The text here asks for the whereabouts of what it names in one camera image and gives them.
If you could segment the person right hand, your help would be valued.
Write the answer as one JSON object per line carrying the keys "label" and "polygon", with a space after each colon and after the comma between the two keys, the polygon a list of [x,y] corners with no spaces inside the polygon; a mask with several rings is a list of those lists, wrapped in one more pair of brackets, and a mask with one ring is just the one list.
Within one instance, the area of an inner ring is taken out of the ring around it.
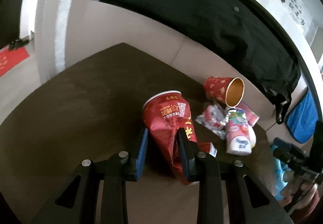
{"label": "person right hand", "polygon": [[294,171],[284,172],[283,180],[287,185],[280,192],[282,195],[282,199],[279,201],[281,206],[289,205],[296,192],[302,191],[297,203],[292,207],[293,210],[300,210],[308,206],[318,189],[318,184],[295,177]]}

